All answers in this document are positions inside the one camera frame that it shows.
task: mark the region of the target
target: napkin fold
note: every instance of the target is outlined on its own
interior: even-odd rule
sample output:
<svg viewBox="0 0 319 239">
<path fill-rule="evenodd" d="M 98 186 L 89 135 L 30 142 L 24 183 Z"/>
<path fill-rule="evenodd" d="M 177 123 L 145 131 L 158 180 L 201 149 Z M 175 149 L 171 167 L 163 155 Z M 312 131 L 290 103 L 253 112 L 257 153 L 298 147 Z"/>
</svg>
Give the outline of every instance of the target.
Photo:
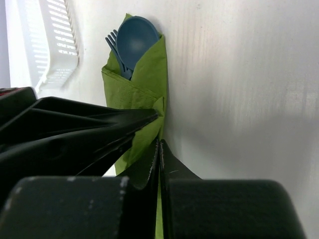
<svg viewBox="0 0 319 239">
<path fill-rule="evenodd" d="M 131 17 L 126 14 L 125 20 Z M 116 174 L 131 166 L 152 141 L 162 138 L 167 100 L 167 56 L 165 36 L 155 43 L 138 61 L 132 79 L 120 76 L 119 63 L 113 52 L 102 68 L 104 91 L 108 107 L 115 109 L 155 109 L 159 118 L 136 132 L 132 148 L 115 163 Z M 163 238 L 160 187 L 158 193 L 156 238 Z"/>
</svg>

